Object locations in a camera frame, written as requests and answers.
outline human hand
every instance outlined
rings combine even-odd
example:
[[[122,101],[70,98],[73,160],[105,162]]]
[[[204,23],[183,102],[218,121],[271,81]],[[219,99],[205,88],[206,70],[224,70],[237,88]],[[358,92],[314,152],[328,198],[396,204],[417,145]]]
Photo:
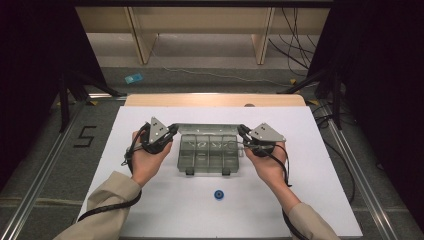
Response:
[[[137,136],[137,132],[133,132],[132,139]],[[152,177],[159,171],[165,157],[171,151],[172,142],[169,142],[162,152],[151,154],[144,149],[135,151],[132,157],[133,175],[132,179],[143,187]]]
[[[276,145],[279,145],[286,149],[284,142],[277,142]],[[281,183],[285,184],[283,169],[277,162],[275,162],[275,160],[268,156],[258,157],[254,155],[252,150],[250,150],[249,148],[245,148],[244,152],[246,153],[246,156],[252,161],[259,178],[261,178],[268,186],[271,187],[275,184]],[[274,151],[272,152],[272,155],[274,155],[278,160],[280,160],[281,163],[286,163],[286,153],[280,147],[276,146],[274,148]]]

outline beige sleeve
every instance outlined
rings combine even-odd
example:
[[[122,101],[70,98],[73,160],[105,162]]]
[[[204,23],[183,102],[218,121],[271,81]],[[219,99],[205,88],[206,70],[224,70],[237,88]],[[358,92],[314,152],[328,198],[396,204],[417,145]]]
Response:
[[[87,211],[128,202],[137,197],[140,186],[128,176],[113,172],[88,198]],[[62,239],[118,239],[121,227],[128,216],[129,208],[99,213],[75,223],[59,234]]]
[[[311,206],[305,203],[294,206],[288,217],[293,226],[310,240],[340,239],[330,225]]]

